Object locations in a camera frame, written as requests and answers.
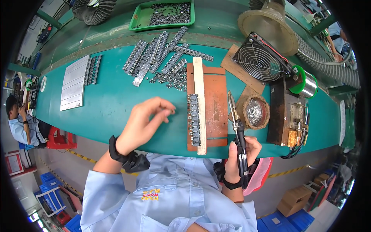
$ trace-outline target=shirt collar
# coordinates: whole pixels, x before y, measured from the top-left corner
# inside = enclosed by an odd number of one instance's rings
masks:
[[[8,120],[8,121],[9,121],[9,124],[17,123],[17,122],[18,122],[18,119],[19,119],[19,115],[18,115],[18,117],[15,118],[15,119],[10,119],[10,120]]]

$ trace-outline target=gray floor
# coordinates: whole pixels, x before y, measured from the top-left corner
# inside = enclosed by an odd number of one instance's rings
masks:
[[[94,160],[98,160],[108,149],[107,144],[79,136],[76,136],[75,141],[78,143],[78,148],[73,150]],[[289,160],[279,157],[274,158],[269,174],[284,172],[306,164],[313,164],[318,160],[328,157],[321,165],[315,165],[312,168],[305,168],[290,174],[267,179],[264,186],[258,191],[246,196],[245,201],[254,201],[257,217],[274,212],[286,190],[312,180],[316,174],[319,174],[327,167],[337,151],[338,146],[333,146],[310,153],[299,154]],[[38,174],[49,171],[39,160],[41,158],[65,182],[78,192],[83,193],[86,177],[89,170],[93,168],[93,163],[83,160],[65,150],[33,149],[33,152],[36,157]],[[124,177],[125,188],[132,192],[135,189],[136,177],[129,174],[122,175]]]

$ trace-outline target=teal work surface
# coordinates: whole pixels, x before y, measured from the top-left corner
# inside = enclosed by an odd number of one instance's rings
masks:
[[[186,93],[175,88],[167,89],[165,84],[151,84],[143,80],[140,87],[132,85],[133,77],[127,75],[122,67],[133,50],[133,46],[107,50],[102,54],[96,85],[85,87],[83,106],[60,111],[60,97],[65,69],[72,62],[60,66],[49,73],[45,90],[37,98],[35,116],[57,128],[83,136],[95,141],[108,143],[110,136],[118,136],[134,105],[154,96],[160,96],[172,102],[176,114],[169,116],[169,123],[162,124],[153,138],[138,150],[161,154],[196,157],[197,152],[187,151],[187,98]],[[214,62],[203,61],[206,66],[219,67],[227,53],[226,49],[191,45],[191,49],[214,56]],[[188,62],[192,57],[183,55]],[[245,84],[226,72],[227,90],[231,90],[237,100]],[[270,102],[269,87],[266,86],[262,96]],[[309,136],[302,152],[314,151],[338,144],[340,131],[339,106],[321,90],[309,102],[311,113]],[[287,155],[289,149],[266,142],[268,126],[261,130],[247,130],[246,135],[256,136],[263,148],[259,157]],[[228,139],[234,137],[231,122],[228,125]],[[226,158],[228,147],[209,147],[204,158]]]

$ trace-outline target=embroidered logo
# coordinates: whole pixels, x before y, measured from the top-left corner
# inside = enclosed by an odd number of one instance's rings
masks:
[[[149,191],[143,191],[142,200],[158,200],[158,194],[160,189],[151,189]]]

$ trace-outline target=green plastic tray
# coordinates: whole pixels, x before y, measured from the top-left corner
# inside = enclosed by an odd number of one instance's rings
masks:
[[[150,23],[150,17],[154,12],[154,9],[151,9],[150,6],[156,3],[182,3],[182,2],[191,3],[191,21],[189,23],[172,23],[172,24],[163,24],[163,25],[154,25],[147,26]],[[195,21],[194,18],[194,1],[193,0],[159,0],[159,1],[149,1],[146,3],[141,3],[137,6],[134,11],[133,18],[131,18],[129,24],[129,30],[132,31],[142,31],[142,30],[154,30],[160,28],[169,28],[169,27],[181,27],[192,25]]]

